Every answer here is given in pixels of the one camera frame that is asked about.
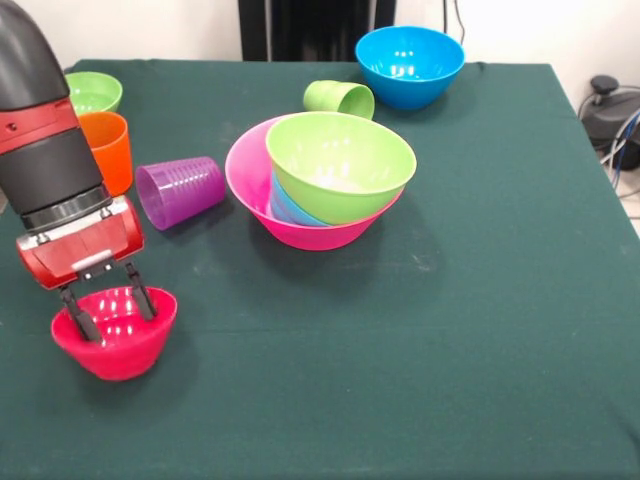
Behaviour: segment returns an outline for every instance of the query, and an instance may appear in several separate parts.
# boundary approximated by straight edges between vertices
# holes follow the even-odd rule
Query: purple cup
[[[185,158],[136,168],[136,190],[149,221],[166,230],[225,196],[224,176],[209,157]]]

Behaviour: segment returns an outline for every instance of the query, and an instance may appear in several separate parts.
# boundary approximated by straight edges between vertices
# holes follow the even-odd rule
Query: black device
[[[608,75],[593,77],[591,87],[593,94],[582,104],[579,115],[593,148],[606,155],[620,127],[640,108],[640,88],[620,86]],[[618,164],[621,170],[640,166],[640,128],[632,132],[624,151],[614,155],[613,165]]]

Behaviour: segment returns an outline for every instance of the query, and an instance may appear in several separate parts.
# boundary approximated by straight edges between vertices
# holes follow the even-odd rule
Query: bowl rim
[[[462,53],[462,60],[460,61],[460,65],[458,65],[454,70],[452,70],[451,72],[447,73],[446,75],[441,75],[439,77],[433,77],[433,78],[391,77],[391,76],[389,76],[389,75],[387,75],[385,73],[376,72],[371,67],[369,67],[369,65],[367,65],[361,58],[360,50],[362,48],[361,47],[362,42],[365,41],[365,39],[374,36],[376,34],[376,32],[380,32],[380,31],[383,31],[383,30],[391,30],[391,29],[393,29],[393,30],[399,30],[399,29],[402,29],[402,30],[418,30],[418,31],[422,31],[422,32],[435,33],[438,36],[447,38],[448,40],[453,42],[453,44],[456,45],[460,49],[460,53]],[[451,35],[448,35],[446,33],[440,32],[438,30],[434,30],[432,28],[418,27],[418,26],[415,26],[415,25],[390,25],[388,27],[376,28],[375,30],[371,30],[370,32],[367,32],[362,37],[360,37],[360,40],[358,40],[358,42],[356,43],[355,54],[356,54],[356,59],[358,60],[358,63],[360,64],[360,66],[362,68],[365,68],[369,72],[373,73],[374,75],[380,75],[381,77],[388,78],[389,80],[397,80],[399,82],[405,82],[405,83],[430,83],[430,82],[436,82],[438,80],[443,80],[445,78],[452,77],[454,75],[457,75],[460,72],[460,70],[462,70],[462,67],[464,67],[464,64],[466,62],[466,52],[464,50],[464,47],[462,45],[460,45],[460,42],[458,42]]]
[[[349,121],[360,122],[360,123],[368,123],[369,125],[373,126],[374,128],[379,128],[381,130],[384,130],[387,133],[391,134],[392,136],[396,137],[405,146],[407,151],[411,153],[412,162],[411,162],[410,174],[408,175],[408,178],[405,181],[393,183],[390,186],[387,186],[387,187],[382,188],[382,189],[368,190],[366,192],[345,192],[344,190],[336,190],[336,189],[332,189],[332,188],[321,187],[319,185],[316,185],[314,183],[311,183],[311,182],[307,181],[304,178],[301,178],[298,175],[293,174],[288,168],[285,168],[285,166],[282,164],[280,159],[276,158],[276,156],[274,156],[272,154],[271,138],[272,138],[272,135],[273,135],[274,127],[276,127],[277,125],[279,125],[283,121],[288,120],[290,118],[299,118],[299,117],[305,117],[305,116],[309,116],[309,117],[314,116],[314,117],[348,118]],[[267,152],[269,153],[269,157],[271,157],[272,162],[274,164],[276,164],[284,172],[286,172],[288,175],[291,175],[293,178],[295,178],[297,181],[302,182],[302,183],[304,183],[305,185],[308,185],[311,188],[315,188],[315,189],[321,190],[323,192],[337,193],[337,194],[341,194],[341,195],[348,195],[348,196],[351,196],[351,197],[370,197],[370,196],[373,196],[373,195],[379,195],[379,194],[383,194],[383,193],[388,193],[388,192],[390,192],[392,190],[396,190],[398,188],[403,188],[413,178],[413,176],[415,175],[416,170],[418,168],[418,160],[416,158],[415,151],[413,150],[411,145],[409,145],[409,142],[407,142],[399,134],[397,134],[396,132],[394,132],[390,128],[385,127],[384,125],[382,125],[382,124],[380,124],[378,122],[374,122],[373,120],[368,120],[366,118],[358,117],[356,115],[350,115],[350,114],[347,114],[347,113],[321,112],[321,111],[292,113],[291,115],[288,115],[288,117],[286,119],[278,120],[277,122],[275,122],[273,124],[273,126],[267,132],[267,135],[265,137],[265,144],[267,146]]]
[[[132,288],[130,285],[124,285],[124,286],[120,286],[120,287],[112,287],[112,288],[106,288],[104,290],[99,290],[97,292],[92,292],[88,295],[85,295],[82,298],[78,299],[78,303],[80,303],[80,301],[82,301],[83,298],[87,298],[87,297],[91,297],[94,295],[98,295],[98,294],[102,294],[102,293],[106,293],[106,292],[110,292],[113,290],[120,290],[122,288]],[[111,346],[109,348],[103,348],[101,345],[95,343],[95,342],[85,342],[85,343],[76,343],[76,342],[72,342],[67,340],[66,337],[61,337],[59,335],[57,335],[55,333],[54,330],[54,325],[59,321],[58,319],[61,317],[61,315],[67,310],[66,307],[58,310],[56,312],[56,314],[53,316],[53,319],[51,320],[51,326],[50,326],[50,330],[51,330],[51,336],[53,337],[53,340],[55,341],[55,343],[62,348],[63,350],[67,350],[69,352],[73,352],[74,354],[81,354],[81,355],[104,355],[105,353],[111,353],[114,351],[123,351],[123,350],[129,350],[131,348],[135,348],[140,342],[142,341],[146,341],[151,337],[156,337],[158,335],[160,335],[162,332],[168,330],[171,328],[171,326],[173,325],[173,323],[175,322],[176,319],[176,315],[178,314],[178,299],[176,298],[175,295],[173,295],[171,292],[168,292],[167,290],[163,289],[163,288],[159,288],[159,287],[146,287],[147,290],[149,291],[156,291],[158,293],[160,293],[161,295],[166,295],[167,297],[170,297],[173,299],[173,303],[174,303],[174,307],[173,307],[173,311],[171,312],[171,315],[167,315],[167,318],[164,320],[164,322],[162,322],[160,325],[158,325],[157,329],[151,330],[139,337],[137,337],[137,342],[135,345],[117,345],[117,346]]]
[[[386,212],[387,210],[389,210],[397,201],[398,199],[402,196],[402,194],[404,193],[404,188],[402,190],[400,190],[397,195],[395,197],[393,197],[384,207],[382,207],[380,210],[378,210],[377,212],[369,215],[368,217],[365,218],[361,218],[360,220],[356,220],[355,222],[351,222],[351,223],[343,223],[341,225],[329,225],[327,227],[314,227],[314,226],[308,226],[308,225],[298,225],[296,223],[289,223],[289,222],[283,222],[282,220],[278,220],[275,217],[266,215],[260,211],[258,211],[255,207],[251,206],[240,194],[238,194],[238,191],[236,190],[235,185],[233,184],[233,178],[230,175],[231,172],[231,163],[229,161],[229,159],[235,155],[235,151],[237,149],[239,149],[239,145],[246,140],[246,138],[249,138],[249,136],[252,134],[252,132],[254,130],[257,130],[258,128],[264,127],[265,124],[270,124],[269,125],[269,129],[267,130],[267,132],[265,133],[265,138],[266,136],[269,134],[269,130],[271,130],[271,127],[273,125],[275,125],[278,121],[290,117],[291,115],[295,115],[294,113],[287,113],[285,115],[279,115],[277,117],[272,117],[272,118],[268,118],[266,120],[263,120],[260,123],[257,123],[255,125],[253,125],[252,127],[250,127],[248,130],[246,130],[242,135],[240,135],[235,142],[233,142],[233,145],[231,145],[231,148],[229,149],[229,152],[227,153],[227,156],[225,158],[225,162],[224,162],[224,175],[225,178],[227,180],[227,185],[229,186],[229,190],[231,190],[231,193],[233,193],[233,196],[236,197],[236,199],[245,206],[245,208],[247,210],[249,210],[249,212],[251,212],[252,215],[257,216],[263,220],[266,220],[267,222],[272,222],[275,223],[277,225],[281,225],[284,227],[289,227],[289,228],[293,228],[295,230],[314,230],[314,231],[330,231],[330,230],[339,230],[339,229],[343,229],[343,228],[350,228],[350,227],[355,227],[356,225],[360,225],[364,222],[367,222],[371,219],[376,219],[377,217],[379,217],[380,215],[382,215],[384,212]]]
[[[102,77],[102,78],[105,78],[105,79],[115,83],[116,87],[118,87],[118,94],[116,95],[115,100],[113,100],[107,107],[105,107],[104,110],[96,110],[96,112],[108,111],[109,109],[111,109],[115,105],[117,105],[120,100],[122,100],[122,92],[124,90],[124,88],[122,87],[122,83],[116,77],[114,77],[113,75],[109,75],[108,73],[95,72],[93,70],[82,70],[82,71],[78,71],[78,72],[69,72],[69,73],[65,74],[64,77],[65,77],[65,81],[67,82],[67,85],[69,85],[69,81],[68,81],[69,78],[71,78],[71,80],[73,80],[74,78],[79,78],[81,76]]]

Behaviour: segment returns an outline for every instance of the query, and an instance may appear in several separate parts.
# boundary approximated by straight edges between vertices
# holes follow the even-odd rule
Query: green cup
[[[371,120],[375,110],[373,93],[365,85],[335,80],[316,80],[304,92],[304,108],[310,111],[339,112]]]
[[[117,78],[101,72],[74,72],[65,79],[76,115],[118,110],[123,89]]]

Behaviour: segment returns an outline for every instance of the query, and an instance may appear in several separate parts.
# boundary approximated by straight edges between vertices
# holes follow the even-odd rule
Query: stacked bowls
[[[229,151],[233,194],[282,242],[303,250],[358,238],[416,170],[409,144],[354,115],[305,112],[267,120]]]

